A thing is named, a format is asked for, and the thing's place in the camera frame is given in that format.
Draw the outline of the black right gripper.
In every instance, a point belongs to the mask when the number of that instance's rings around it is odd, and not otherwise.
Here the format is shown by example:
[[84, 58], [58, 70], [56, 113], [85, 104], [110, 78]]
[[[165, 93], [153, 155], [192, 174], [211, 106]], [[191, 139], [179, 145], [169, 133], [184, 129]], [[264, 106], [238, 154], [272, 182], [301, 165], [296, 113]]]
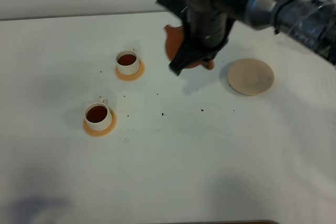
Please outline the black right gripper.
[[267, 28], [268, 19], [257, 16], [255, 0], [177, 0], [175, 14], [182, 20], [182, 42], [169, 64], [177, 76], [182, 70], [202, 65], [214, 68], [213, 59], [228, 42], [234, 22], [242, 22], [255, 30]]

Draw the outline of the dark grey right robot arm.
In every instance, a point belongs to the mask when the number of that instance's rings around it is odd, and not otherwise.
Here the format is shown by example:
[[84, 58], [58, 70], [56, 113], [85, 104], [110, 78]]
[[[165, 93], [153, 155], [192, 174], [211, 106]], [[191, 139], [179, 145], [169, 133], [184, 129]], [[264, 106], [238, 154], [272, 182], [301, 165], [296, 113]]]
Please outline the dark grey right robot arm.
[[212, 68], [235, 22], [284, 33], [335, 64], [335, 4], [321, 0], [157, 0], [182, 21], [183, 39], [170, 69]]

